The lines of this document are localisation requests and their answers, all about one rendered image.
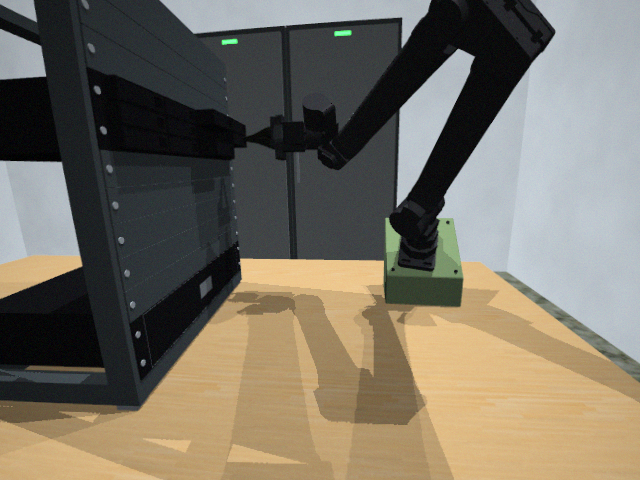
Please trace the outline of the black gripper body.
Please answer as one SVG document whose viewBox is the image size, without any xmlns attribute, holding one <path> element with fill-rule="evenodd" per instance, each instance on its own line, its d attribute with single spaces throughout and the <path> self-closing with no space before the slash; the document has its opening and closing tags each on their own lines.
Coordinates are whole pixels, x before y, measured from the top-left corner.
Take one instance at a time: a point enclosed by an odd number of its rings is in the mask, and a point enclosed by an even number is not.
<svg viewBox="0 0 640 480">
<path fill-rule="evenodd" d="M 285 117 L 282 114 L 270 115 L 270 128 L 271 128 L 271 148 L 275 149 L 275 156 L 278 160 L 287 160 L 287 152 L 282 152 L 282 144 L 275 143 L 273 140 L 273 129 L 274 125 L 280 125 L 281 122 L 285 121 Z M 278 145 L 278 148 L 277 148 Z M 306 139 L 304 139 L 304 148 L 306 148 Z"/>
</svg>

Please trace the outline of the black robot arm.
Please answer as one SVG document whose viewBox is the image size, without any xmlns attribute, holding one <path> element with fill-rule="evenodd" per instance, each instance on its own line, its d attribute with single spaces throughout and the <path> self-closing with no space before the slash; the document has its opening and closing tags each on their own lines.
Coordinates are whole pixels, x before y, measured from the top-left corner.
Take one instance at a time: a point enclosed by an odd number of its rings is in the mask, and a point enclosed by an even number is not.
<svg viewBox="0 0 640 480">
<path fill-rule="evenodd" d="M 334 104 L 312 93 L 302 100 L 304 122 L 274 125 L 273 140 L 282 152 L 305 152 L 306 139 L 323 165 L 340 170 L 457 49 L 475 56 L 410 196 L 389 216 L 401 235 L 398 266 L 433 271 L 447 190 L 555 29 L 531 0 L 431 0 L 425 16 L 412 48 L 407 41 L 341 130 Z"/>
</svg>

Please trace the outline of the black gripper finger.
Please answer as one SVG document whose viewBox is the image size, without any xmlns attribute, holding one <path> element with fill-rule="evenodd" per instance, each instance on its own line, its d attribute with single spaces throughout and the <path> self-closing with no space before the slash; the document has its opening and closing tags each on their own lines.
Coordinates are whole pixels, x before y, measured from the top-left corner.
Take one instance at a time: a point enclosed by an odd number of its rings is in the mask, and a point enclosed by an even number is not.
<svg viewBox="0 0 640 480">
<path fill-rule="evenodd" d="M 254 137 L 262 137 L 262 138 L 255 138 L 255 139 L 271 139 L 271 128 L 266 127 L 253 135 L 243 137 L 243 139 L 253 139 Z"/>
<path fill-rule="evenodd" d="M 255 141 L 256 143 L 269 147 L 271 148 L 271 139 L 243 139 L 243 141 L 247 141 L 247 142 L 252 142 Z M 273 149 L 273 148 L 271 148 Z"/>
</svg>

